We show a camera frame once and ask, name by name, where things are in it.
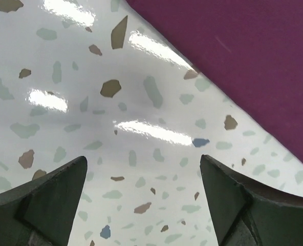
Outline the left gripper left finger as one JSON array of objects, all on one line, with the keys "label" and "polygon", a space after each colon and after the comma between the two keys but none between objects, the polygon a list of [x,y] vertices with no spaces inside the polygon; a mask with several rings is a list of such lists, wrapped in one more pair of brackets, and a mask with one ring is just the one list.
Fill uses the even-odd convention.
[{"label": "left gripper left finger", "polygon": [[87,173],[79,156],[0,193],[0,245],[67,245]]}]

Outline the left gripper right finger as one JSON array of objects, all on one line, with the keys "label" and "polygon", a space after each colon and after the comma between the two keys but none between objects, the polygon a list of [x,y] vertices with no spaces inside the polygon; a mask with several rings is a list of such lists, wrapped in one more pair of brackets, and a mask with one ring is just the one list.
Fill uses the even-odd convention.
[{"label": "left gripper right finger", "polygon": [[200,162],[219,245],[303,246],[303,197],[227,167],[209,155]]}]

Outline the purple cloth wrap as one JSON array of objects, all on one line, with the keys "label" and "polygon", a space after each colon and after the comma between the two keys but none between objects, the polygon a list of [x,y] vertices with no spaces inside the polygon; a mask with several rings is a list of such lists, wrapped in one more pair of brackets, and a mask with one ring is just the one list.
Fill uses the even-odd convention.
[{"label": "purple cloth wrap", "polygon": [[303,1],[129,1],[303,163]]}]

